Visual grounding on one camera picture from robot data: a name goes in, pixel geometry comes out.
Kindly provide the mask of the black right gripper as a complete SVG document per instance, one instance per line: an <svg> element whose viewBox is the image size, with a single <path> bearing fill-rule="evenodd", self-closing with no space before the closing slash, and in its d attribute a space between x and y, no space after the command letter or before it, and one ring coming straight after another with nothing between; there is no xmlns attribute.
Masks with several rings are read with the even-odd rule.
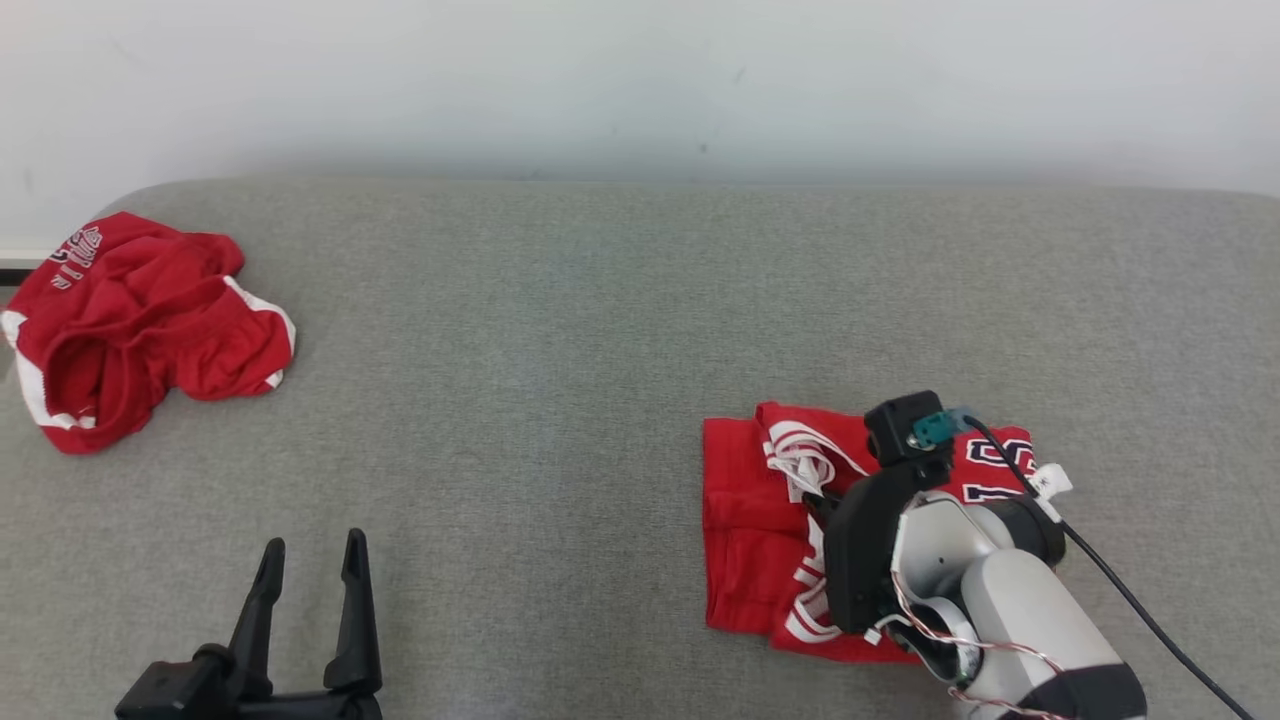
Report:
<svg viewBox="0 0 1280 720"><path fill-rule="evenodd" d="M861 634L884 615L890 561L900 516L920 492L945 486L950 460L915 460L881 469L841 497L822 497L826 596L831 621Z"/></svg>

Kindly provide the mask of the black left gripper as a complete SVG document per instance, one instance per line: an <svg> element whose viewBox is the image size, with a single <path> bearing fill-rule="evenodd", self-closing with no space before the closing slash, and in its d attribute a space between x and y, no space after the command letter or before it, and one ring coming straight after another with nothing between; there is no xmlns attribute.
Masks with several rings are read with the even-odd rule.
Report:
<svg viewBox="0 0 1280 720"><path fill-rule="evenodd" d="M275 694L268 675L273 610L280 598L285 542L271 538L259 564L228 648L197 650L197 669L211 676L195 705L200 719L381 719L381 651L369 566L369 542L352 528L340 566L344 598L334 659L325 666L326 689Z"/></svg>

